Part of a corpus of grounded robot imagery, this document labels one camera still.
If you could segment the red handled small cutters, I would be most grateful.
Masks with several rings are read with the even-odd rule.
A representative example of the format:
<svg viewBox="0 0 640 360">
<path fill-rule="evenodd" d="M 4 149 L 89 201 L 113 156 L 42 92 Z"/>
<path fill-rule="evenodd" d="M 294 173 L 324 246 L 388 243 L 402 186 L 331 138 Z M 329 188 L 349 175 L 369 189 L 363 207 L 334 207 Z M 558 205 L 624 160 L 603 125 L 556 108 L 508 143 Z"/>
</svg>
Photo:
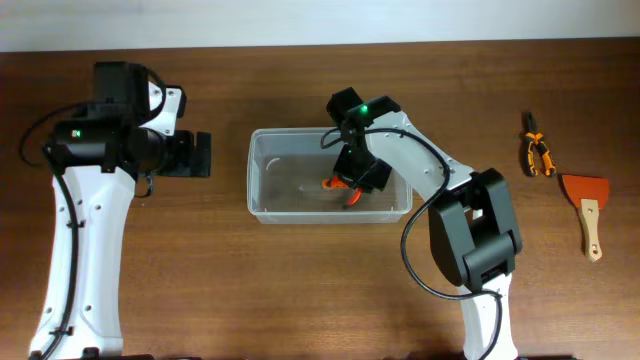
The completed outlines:
<svg viewBox="0 0 640 360">
<path fill-rule="evenodd" d="M 361 188 L 350 188 L 346 190 L 344 207 L 349 208 L 354 206 L 360 200 L 362 193 Z"/>
</svg>

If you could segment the clear plastic container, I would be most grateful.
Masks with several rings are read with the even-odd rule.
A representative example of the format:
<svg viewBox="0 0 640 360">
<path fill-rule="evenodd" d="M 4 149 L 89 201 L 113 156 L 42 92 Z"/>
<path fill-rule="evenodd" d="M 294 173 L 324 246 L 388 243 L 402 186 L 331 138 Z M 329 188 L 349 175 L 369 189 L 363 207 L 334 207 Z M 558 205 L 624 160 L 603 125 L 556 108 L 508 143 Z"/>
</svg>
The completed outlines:
<svg viewBox="0 0 640 360">
<path fill-rule="evenodd" d="M 263 224 L 396 223 L 413 206 L 412 188 L 393 172 L 382 191 L 353 206 L 350 189 L 325 189 L 340 145 L 320 147 L 326 127 L 253 132 L 247 161 L 247 207 Z"/>
</svg>

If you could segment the orange black long-nose pliers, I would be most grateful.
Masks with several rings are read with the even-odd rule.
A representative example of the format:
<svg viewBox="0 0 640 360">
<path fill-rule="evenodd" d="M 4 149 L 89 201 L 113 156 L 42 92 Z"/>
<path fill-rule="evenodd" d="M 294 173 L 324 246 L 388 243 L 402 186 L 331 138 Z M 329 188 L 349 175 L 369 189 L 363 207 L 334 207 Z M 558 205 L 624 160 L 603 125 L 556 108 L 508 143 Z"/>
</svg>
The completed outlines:
<svg viewBox="0 0 640 360">
<path fill-rule="evenodd" d="M 523 152 L 521 156 L 523 170 L 526 176 L 535 177 L 539 171 L 535 164 L 534 152 L 537 152 L 543 163 L 543 173 L 546 177 L 555 177 L 556 166 L 551 157 L 550 150 L 545 143 L 544 134 L 538 130 L 537 122 L 531 112 L 522 114 L 524 125 Z"/>
</svg>

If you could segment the orange scraper wooden handle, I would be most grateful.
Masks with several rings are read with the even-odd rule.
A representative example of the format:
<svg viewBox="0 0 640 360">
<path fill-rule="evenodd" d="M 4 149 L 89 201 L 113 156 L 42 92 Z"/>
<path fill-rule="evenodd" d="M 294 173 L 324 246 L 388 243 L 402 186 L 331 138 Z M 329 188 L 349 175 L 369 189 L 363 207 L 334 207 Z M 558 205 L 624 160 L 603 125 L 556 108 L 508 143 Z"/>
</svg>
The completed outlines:
<svg viewBox="0 0 640 360">
<path fill-rule="evenodd" d="M 609 198 L 609 180 L 602 177 L 561 175 L 561 184 L 576 208 L 584 234 L 584 254 L 591 262 L 602 258 L 598 223 Z"/>
</svg>

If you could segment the orange socket bit rail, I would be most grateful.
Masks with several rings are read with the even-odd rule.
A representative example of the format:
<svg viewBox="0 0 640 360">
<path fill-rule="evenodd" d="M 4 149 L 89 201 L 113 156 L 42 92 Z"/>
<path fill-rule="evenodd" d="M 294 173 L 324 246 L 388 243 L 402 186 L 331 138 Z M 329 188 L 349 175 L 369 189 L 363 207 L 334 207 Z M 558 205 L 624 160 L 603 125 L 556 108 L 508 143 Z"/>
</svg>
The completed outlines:
<svg viewBox="0 0 640 360">
<path fill-rule="evenodd" d="M 324 179 L 322 181 L 322 188 L 328 190 L 348 189 L 349 185 L 343 182 L 339 177 L 334 176 L 332 178 Z"/>
</svg>

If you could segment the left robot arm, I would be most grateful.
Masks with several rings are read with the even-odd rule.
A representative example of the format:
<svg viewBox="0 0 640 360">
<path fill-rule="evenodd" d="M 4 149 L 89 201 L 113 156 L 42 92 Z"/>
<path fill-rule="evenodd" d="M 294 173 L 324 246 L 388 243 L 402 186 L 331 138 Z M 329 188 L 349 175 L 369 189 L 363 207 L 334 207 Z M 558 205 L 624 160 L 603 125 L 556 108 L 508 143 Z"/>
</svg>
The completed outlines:
<svg viewBox="0 0 640 360">
<path fill-rule="evenodd" d="M 31 359 L 120 359 L 124 229 L 140 180 L 207 178 L 212 137 L 179 130 L 187 97 L 150 68 L 98 62 L 93 97 L 53 111 L 41 147 L 52 173 L 55 230 Z"/>
</svg>

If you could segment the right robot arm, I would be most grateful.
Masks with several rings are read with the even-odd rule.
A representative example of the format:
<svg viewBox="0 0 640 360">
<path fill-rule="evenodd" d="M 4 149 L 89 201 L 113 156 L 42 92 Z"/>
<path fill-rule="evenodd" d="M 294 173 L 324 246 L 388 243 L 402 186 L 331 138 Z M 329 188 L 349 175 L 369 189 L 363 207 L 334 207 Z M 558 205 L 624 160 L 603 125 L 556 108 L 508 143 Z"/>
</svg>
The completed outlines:
<svg viewBox="0 0 640 360">
<path fill-rule="evenodd" d="M 333 94 L 326 105 L 342 149 L 325 188 L 346 187 L 356 195 L 383 190 L 398 173 L 424 200 L 401 234 L 400 251 L 421 216 L 428 218 L 432 257 L 456 288 L 467 359 L 516 359 L 509 289 L 522 250 L 506 179 L 497 170 L 477 172 L 448 156 L 417 130 L 388 96 L 363 101 L 353 88 Z"/>
</svg>

